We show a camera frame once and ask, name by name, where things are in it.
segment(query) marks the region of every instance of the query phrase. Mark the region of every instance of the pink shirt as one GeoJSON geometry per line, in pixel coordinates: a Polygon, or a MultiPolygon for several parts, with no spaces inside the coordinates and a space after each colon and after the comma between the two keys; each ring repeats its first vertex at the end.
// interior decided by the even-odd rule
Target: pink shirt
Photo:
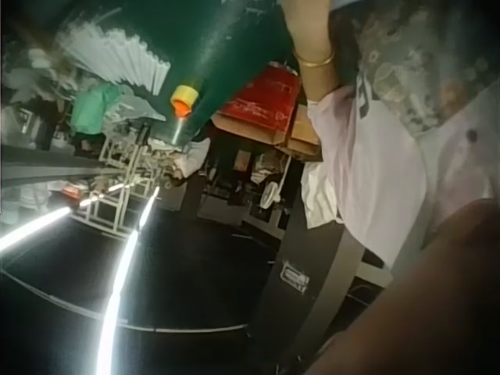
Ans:
{"type": "Polygon", "coordinates": [[[498,197],[498,82],[419,137],[384,103],[353,93],[341,87],[310,102],[309,118],[345,226],[393,267],[402,248],[420,250],[426,234],[464,205],[498,197]]]}

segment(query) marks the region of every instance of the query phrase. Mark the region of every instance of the hand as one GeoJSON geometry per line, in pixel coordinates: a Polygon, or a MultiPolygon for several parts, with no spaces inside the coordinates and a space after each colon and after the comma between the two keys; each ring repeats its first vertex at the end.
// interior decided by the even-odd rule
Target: hand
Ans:
{"type": "Polygon", "coordinates": [[[328,20],[331,0],[282,0],[284,18],[295,51],[312,62],[331,54],[328,20]]]}
{"type": "Polygon", "coordinates": [[[174,170],[173,171],[173,178],[175,178],[177,180],[182,180],[184,178],[184,175],[182,174],[182,172],[180,170],[174,170]]]}

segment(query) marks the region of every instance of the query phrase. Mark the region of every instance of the sleeve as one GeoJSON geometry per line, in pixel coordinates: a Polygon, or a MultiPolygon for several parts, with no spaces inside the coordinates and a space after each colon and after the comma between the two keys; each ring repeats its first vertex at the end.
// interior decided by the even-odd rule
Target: sleeve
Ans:
{"type": "Polygon", "coordinates": [[[321,140],[323,158],[330,159],[330,153],[341,147],[352,149],[353,137],[349,127],[353,126],[354,88],[344,86],[331,92],[319,103],[308,102],[308,117],[321,140]]]}
{"type": "Polygon", "coordinates": [[[210,138],[206,138],[201,142],[192,142],[187,153],[175,158],[173,162],[180,169],[184,177],[188,178],[202,167],[209,153],[209,148],[210,138]]]}

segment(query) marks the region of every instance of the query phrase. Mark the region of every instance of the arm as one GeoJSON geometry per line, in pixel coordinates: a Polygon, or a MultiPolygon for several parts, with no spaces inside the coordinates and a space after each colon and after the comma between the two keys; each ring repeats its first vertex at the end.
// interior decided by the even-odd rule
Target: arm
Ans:
{"type": "Polygon", "coordinates": [[[382,293],[306,375],[435,375],[463,373],[470,360],[478,365],[476,351],[488,348],[488,334],[498,326],[498,225],[493,201],[452,216],[415,269],[382,293]]]}
{"type": "Polygon", "coordinates": [[[320,102],[339,86],[334,62],[323,64],[334,53],[328,30],[331,1],[283,0],[282,3],[305,95],[311,102],[320,102]],[[308,63],[318,66],[310,67],[308,63]]]}
{"type": "Polygon", "coordinates": [[[186,154],[176,158],[173,162],[182,172],[184,178],[188,178],[194,172],[199,170],[209,152],[210,138],[201,142],[192,142],[191,147],[186,154]]]}

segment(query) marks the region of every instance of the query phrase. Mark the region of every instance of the red box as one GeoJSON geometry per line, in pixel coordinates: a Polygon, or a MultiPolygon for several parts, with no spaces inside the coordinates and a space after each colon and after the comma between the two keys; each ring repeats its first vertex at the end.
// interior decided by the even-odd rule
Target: red box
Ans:
{"type": "Polygon", "coordinates": [[[248,123],[286,132],[300,91],[296,74],[268,66],[219,112],[248,123]]]}

